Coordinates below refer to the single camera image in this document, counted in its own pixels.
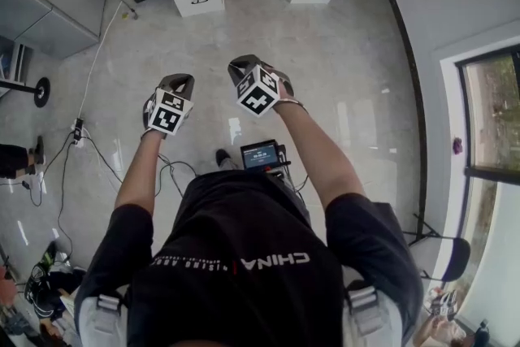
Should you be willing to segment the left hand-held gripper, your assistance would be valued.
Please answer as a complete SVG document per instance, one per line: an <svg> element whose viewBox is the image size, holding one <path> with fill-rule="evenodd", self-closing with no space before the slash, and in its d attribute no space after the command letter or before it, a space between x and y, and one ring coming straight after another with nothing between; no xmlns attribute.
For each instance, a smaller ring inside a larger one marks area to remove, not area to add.
<svg viewBox="0 0 520 347"><path fill-rule="evenodd" d="M157 131L174 136L193 109L194 77L176 73L164 77L143 106L144 134Z"/></svg>

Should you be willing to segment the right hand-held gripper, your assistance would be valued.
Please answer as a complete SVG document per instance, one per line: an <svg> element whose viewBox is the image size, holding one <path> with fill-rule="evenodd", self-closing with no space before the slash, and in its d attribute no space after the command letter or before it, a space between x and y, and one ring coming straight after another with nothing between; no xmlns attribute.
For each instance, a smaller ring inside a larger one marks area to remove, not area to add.
<svg viewBox="0 0 520 347"><path fill-rule="evenodd" d="M236 89L236 103L256 117L265 115L281 99L281 83L293 94L290 78L254 54L233 59L227 71Z"/></svg>

